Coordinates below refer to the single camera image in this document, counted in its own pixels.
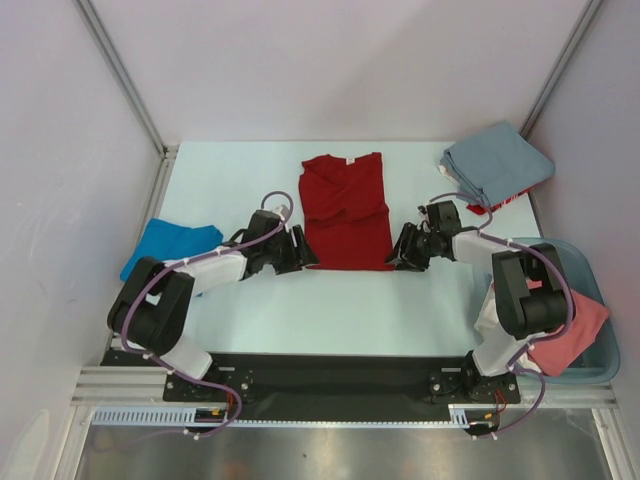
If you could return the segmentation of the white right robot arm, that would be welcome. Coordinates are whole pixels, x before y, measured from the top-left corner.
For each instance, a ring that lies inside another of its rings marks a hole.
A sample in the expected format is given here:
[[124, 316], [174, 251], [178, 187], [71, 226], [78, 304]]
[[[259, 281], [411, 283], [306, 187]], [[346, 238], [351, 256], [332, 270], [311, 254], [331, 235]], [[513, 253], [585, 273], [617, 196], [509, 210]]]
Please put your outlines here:
[[440, 257], [491, 275], [498, 324], [471, 352], [474, 368], [461, 376], [463, 393], [484, 401], [497, 389], [496, 376], [511, 372], [530, 347], [568, 332], [575, 306], [561, 260], [549, 243], [527, 246], [463, 226], [452, 201], [418, 210], [422, 222], [403, 225], [385, 263], [424, 272]]

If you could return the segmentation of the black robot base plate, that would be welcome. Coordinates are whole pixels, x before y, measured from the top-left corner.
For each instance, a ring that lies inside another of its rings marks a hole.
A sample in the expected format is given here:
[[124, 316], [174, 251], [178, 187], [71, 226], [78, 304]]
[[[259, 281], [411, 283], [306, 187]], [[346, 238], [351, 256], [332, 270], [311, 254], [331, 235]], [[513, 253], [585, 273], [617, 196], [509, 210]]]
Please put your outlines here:
[[521, 401], [516, 377], [481, 377], [465, 357], [394, 357], [285, 354], [222, 354], [203, 385], [175, 374], [166, 377], [163, 400], [170, 403], [221, 402], [235, 390], [242, 408], [263, 415], [297, 412], [371, 412], [376, 419], [393, 411], [416, 417], [442, 405], [507, 405]]

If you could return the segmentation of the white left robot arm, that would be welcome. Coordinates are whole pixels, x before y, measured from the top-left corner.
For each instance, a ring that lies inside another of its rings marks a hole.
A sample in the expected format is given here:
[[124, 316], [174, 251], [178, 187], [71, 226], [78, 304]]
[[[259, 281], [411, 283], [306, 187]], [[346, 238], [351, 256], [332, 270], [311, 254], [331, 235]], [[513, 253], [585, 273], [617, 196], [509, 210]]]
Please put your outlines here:
[[246, 228], [206, 253], [161, 261], [147, 256], [133, 268], [107, 315], [121, 344], [187, 375], [197, 398], [214, 397], [220, 374], [210, 353], [184, 333], [191, 300], [228, 283], [247, 280], [269, 265], [277, 275], [319, 264], [303, 228], [287, 224], [287, 208], [257, 210]]

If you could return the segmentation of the bright blue t shirt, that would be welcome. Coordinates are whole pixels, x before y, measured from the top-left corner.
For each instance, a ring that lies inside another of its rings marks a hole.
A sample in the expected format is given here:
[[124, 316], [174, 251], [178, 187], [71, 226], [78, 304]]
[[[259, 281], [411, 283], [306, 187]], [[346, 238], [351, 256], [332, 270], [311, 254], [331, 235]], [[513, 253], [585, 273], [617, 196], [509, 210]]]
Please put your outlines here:
[[176, 261], [213, 250], [221, 245], [223, 233], [214, 225], [186, 227], [158, 218], [147, 223], [143, 235], [120, 273], [126, 285], [137, 262], [152, 257], [160, 262]]

